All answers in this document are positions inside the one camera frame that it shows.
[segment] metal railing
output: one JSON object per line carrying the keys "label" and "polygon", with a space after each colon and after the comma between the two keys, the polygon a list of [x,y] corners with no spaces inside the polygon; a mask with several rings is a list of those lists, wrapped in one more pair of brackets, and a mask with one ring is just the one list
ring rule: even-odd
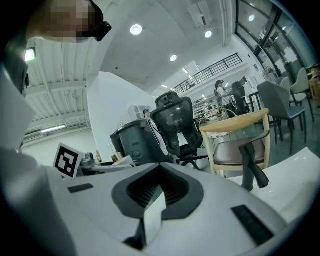
{"label": "metal railing", "polygon": [[216,76],[217,74],[232,68],[235,65],[242,63],[242,59],[239,57],[238,53],[235,53],[229,57],[226,57],[217,63],[205,68],[204,70],[196,73],[191,78],[185,80],[184,82],[180,83],[178,86],[174,88],[175,92],[180,95],[189,89],[197,86],[198,84],[202,83],[203,81]]}

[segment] white wall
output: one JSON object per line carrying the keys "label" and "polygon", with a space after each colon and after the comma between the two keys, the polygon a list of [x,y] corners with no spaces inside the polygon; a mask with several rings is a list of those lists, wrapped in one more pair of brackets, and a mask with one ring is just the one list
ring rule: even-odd
{"label": "white wall", "polygon": [[121,121],[131,121],[129,107],[156,109],[156,100],[151,95],[112,73],[99,72],[92,84],[88,84],[87,95],[92,131],[105,162],[113,155],[110,135],[119,128]]}
{"label": "white wall", "polygon": [[53,166],[60,142],[83,153],[91,152],[94,156],[98,150],[92,130],[87,129],[24,146],[22,152],[34,157],[41,165]]}

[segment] wooden chair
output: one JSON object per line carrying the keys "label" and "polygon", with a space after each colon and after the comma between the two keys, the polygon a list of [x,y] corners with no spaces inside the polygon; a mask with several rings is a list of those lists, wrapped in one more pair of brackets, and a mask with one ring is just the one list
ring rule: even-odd
{"label": "wooden chair", "polygon": [[[264,131],[269,131],[269,110],[264,108],[259,112],[253,112],[236,116],[217,123],[209,124],[200,128],[208,157],[210,161],[211,172],[217,175],[217,171],[242,171],[243,160],[239,151],[239,146],[250,141],[251,138],[239,139],[219,143],[214,150],[207,133],[224,133],[234,132],[246,127],[252,126],[261,119],[263,120]],[[268,135],[264,143],[262,140],[253,143],[255,149],[255,161],[263,170],[268,168],[270,157],[270,135]]]}

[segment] air vent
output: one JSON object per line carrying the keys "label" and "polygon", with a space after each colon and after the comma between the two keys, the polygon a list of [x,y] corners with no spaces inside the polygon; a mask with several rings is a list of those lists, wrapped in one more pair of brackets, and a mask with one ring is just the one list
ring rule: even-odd
{"label": "air vent", "polygon": [[212,21],[212,15],[206,1],[190,5],[188,11],[197,28],[204,27]]}

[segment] black mesh office chair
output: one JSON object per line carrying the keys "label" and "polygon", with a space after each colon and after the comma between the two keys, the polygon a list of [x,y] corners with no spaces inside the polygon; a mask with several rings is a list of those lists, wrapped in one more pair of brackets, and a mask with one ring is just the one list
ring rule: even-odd
{"label": "black mesh office chair", "polygon": [[[157,106],[151,113],[154,121],[165,141],[168,152],[177,156],[186,166],[191,163],[197,170],[195,160],[208,156],[197,156],[203,138],[194,122],[193,107],[190,98],[180,98],[175,92],[168,92],[156,100]],[[179,137],[184,136],[187,144],[180,146]]]}

